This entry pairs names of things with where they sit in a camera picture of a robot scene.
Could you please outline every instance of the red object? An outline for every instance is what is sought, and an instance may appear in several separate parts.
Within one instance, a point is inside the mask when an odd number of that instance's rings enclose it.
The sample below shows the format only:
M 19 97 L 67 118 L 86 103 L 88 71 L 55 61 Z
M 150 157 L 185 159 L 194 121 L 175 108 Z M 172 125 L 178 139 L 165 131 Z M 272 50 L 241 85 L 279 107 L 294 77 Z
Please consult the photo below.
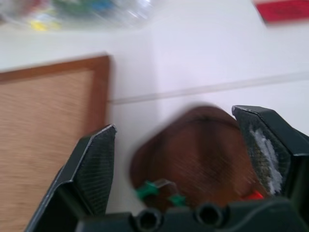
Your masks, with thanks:
M 247 200 L 260 200 L 263 199 L 264 197 L 262 196 L 261 193 L 259 193 L 258 191 L 254 191 L 253 194 L 247 196 L 247 197 L 243 197 L 242 200 L 247 201 Z
M 309 18 L 309 0 L 285 0 L 256 4 L 267 23 Z

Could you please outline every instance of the black plastic part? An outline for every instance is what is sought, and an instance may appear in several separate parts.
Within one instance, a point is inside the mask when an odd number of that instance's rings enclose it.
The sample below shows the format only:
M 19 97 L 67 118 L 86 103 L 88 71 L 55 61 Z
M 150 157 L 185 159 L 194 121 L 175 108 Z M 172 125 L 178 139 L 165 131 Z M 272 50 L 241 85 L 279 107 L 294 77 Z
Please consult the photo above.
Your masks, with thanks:
M 306 207 L 309 206 L 309 137 L 295 130 L 271 109 L 237 105 L 233 106 L 232 113 L 239 123 L 249 153 L 252 153 L 253 148 L 250 137 L 247 135 L 247 131 L 250 130 L 249 123 L 252 124 L 258 120 L 263 132 L 269 135 L 273 145 L 280 147 L 278 155 L 279 161 L 282 160 L 281 166 L 287 163 L 285 156 L 288 154 L 289 166 L 281 195 L 291 200 L 293 206 L 309 225 L 309 213 Z
M 85 216 L 104 215 L 112 186 L 116 128 L 79 140 L 26 227 L 27 232 L 70 232 Z
M 281 195 L 285 192 L 284 183 L 291 167 L 291 152 L 259 114 L 244 106 L 235 106 L 233 115 L 239 124 L 251 163 L 261 184 L 270 195 Z
M 227 207 L 224 223 L 216 226 L 200 223 L 200 213 L 188 208 L 174 208 L 162 219 L 157 232 L 306 232 L 306 225 L 298 217 L 288 199 L 273 198 L 260 201 L 232 203 Z M 76 232 L 140 232 L 131 214 L 106 215 L 85 218 Z

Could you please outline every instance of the clear plastic container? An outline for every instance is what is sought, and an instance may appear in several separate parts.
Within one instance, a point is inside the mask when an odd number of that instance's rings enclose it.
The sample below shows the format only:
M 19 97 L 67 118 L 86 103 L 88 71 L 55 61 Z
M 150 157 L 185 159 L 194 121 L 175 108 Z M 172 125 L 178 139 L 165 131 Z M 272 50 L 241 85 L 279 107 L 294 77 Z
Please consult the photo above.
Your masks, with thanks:
M 148 19 L 154 0 L 3 0 L 8 21 L 35 30 L 130 27 Z

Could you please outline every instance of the wooden frame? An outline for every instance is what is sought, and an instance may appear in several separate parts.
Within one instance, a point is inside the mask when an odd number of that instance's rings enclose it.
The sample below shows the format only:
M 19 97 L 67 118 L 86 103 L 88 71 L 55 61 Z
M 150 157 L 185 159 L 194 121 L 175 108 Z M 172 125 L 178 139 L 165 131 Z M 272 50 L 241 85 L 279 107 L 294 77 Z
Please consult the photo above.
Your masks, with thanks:
M 39 78 L 44 75 L 80 69 L 89 69 L 93 71 L 91 97 L 88 104 L 86 123 L 83 129 L 84 134 L 88 134 L 105 126 L 110 74 L 109 56 L 86 58 L 11 72 L 0 72 L 0 85 L 12 81 L 22 81 L 24 79 Z

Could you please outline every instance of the hole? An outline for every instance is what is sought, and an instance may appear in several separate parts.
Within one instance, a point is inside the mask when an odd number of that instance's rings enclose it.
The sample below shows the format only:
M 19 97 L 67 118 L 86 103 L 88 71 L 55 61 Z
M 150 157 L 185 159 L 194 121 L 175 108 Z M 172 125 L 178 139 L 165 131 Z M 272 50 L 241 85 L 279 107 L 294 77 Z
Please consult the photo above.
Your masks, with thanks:
M 206 225 L 220 226 L 223 215 L 220 209 L 208 205 L 199 210 L 198 221 Z
M 158 226 L 158 218 L 154 213 L 146 212 L 140 218 L 140 227 L 143 230 L 153 230 Z

